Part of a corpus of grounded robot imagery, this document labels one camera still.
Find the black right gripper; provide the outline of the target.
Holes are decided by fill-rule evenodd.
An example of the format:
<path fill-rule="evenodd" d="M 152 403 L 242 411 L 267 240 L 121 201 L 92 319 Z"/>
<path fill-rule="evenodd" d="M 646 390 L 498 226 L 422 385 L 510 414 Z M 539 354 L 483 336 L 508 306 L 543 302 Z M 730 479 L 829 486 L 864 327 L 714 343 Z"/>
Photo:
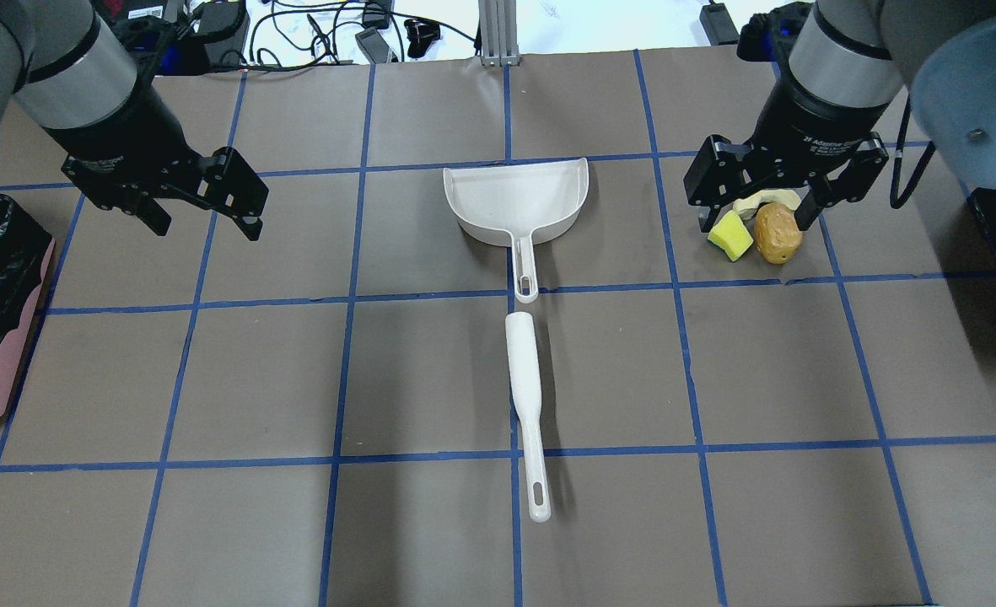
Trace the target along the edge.
<path fill-rule="evenodd" d="M 859 202 L 886 166 L 888 153 L 873 130 L 873 108 L 838 106 L 782 76 L 746 143 L 710 135 L 684 175 L 684 191 L 709 232 L 729 204 L 760 189 L 809 189 L 794 219 L 807 231 L 827 208 Z M 837 177 L 828 173 L 843 169 Z"/>

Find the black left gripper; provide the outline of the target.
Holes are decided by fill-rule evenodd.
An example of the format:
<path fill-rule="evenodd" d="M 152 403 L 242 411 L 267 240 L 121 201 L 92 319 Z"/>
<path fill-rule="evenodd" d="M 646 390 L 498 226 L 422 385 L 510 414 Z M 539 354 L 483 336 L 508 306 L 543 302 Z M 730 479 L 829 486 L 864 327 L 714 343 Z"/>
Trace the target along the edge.
<path fill-rule="evenodd" d="M 120 108 L 90 126 L 44 131 L 65 150 L 63 174 L 100 210 L 123 212 L 164 237 L 171 217 L 157 200 L 167 197 L 219 212 L 251 242 L 260 238 L 265 181 L 234 148 L 202 158 L 149 85 L 137 84 Z"/>

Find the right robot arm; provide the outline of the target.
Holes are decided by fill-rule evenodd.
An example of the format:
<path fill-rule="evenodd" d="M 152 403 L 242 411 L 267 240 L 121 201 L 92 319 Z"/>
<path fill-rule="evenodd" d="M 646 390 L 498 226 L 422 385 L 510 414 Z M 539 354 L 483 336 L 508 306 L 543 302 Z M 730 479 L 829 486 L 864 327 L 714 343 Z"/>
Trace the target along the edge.
<path fill-rule="evenodd" d="M 699 229 L 761 190 L 806 187 L 795 219 L 863 200 L 888 159 L 875 124 L 905 116 L 965 184 L 996 190 L 996 1 L 814 1 L 751 17 L 746 62 L 778 81 L 747 141 L 705 139 L 684 176 Z"/>

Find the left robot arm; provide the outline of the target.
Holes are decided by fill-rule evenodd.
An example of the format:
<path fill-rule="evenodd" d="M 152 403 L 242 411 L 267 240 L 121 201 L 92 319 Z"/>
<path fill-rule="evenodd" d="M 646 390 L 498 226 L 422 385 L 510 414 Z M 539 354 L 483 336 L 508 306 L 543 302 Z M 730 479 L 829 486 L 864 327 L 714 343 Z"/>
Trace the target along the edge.
<path fill-rule="evenodd" d="M 162 237 L 182 200 L 260 237 L 269 189 L 231 147 L 204 157 L 155 91 L 163 58 L 203 39 L 138 17 L 109 24 L 88 1 L 0 1 L 0 124 L 16 103 L 66 153 L 62 172 L 100 210 Z"/>

